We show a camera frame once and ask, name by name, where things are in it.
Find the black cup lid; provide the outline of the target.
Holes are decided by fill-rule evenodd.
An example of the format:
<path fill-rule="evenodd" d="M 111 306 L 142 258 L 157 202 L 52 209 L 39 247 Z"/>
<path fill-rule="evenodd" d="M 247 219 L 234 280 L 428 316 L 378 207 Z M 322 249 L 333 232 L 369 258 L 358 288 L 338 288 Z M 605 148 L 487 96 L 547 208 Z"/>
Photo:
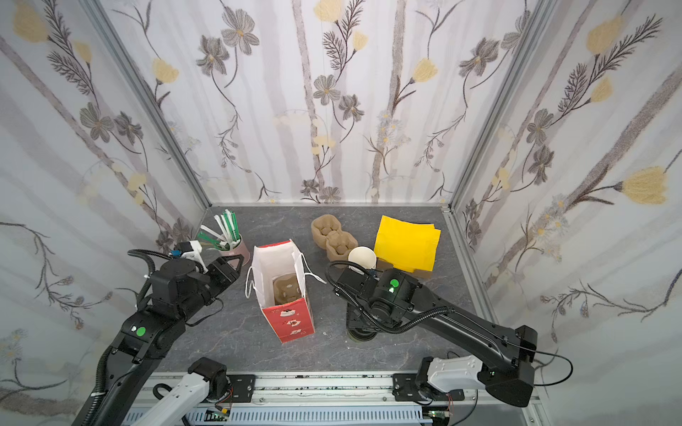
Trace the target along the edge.
<path fill-rule="evenodd" d="M 377 332 L 368 331 L 363 329 L 348 329 L 348 336 L 355 342 L 365 343 L 373 340 L 377 336 Z"/>

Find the red white paper bag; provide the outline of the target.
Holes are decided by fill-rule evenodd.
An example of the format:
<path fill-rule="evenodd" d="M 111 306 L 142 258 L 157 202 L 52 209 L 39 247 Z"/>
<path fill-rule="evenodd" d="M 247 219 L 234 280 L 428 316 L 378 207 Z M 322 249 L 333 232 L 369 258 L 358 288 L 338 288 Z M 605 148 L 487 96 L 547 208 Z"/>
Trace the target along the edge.
<path fill-rule="evenodd" d="M 308 278 L 318 277 L 310 271 L 294 241 L 254 248 L 244 293 L 256 296 L 259 309 L 284 344 L 315 332 L 307 296 Z"/>

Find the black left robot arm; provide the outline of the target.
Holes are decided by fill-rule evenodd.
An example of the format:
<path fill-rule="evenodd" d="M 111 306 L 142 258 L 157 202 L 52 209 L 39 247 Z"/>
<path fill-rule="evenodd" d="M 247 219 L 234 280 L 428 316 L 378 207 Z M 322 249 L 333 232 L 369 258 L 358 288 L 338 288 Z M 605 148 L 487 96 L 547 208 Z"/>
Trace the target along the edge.
<path fill-rule="evenodd" d="M 202 308 L 240 278 L 244 256 L 217 257 L 205 264 L 197 241 L 185 241 L 172 254 L 134 248 L 131 257 L 147 264 L 136 311 L 122 324 L 99 358 L 95 385 L 74 420 L 76 425 L 120 425 L 147 379 Z"/>

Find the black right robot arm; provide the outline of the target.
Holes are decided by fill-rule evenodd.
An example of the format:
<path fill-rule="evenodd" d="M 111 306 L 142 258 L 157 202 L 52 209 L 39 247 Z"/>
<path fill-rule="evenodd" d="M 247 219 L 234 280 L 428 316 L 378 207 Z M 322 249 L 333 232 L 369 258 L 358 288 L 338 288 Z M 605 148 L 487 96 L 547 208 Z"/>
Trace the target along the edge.
<path fill-rule="evenodd" d="M 376 273 L 350 261 L 333 261 L 325 278 L 347 303 L 346 330 L 352 339 L 368 342 L 380 333 L 401 335 L 424 328 L 468 351 L 468 356 L 452 360 L 424 358 L 418 378 L 429 390 L 483 389 L 507 405 L 529 405 L 539 386 L 533 361 L 541 351 L 534 328 L 487 321 L 395 268 Z"/>

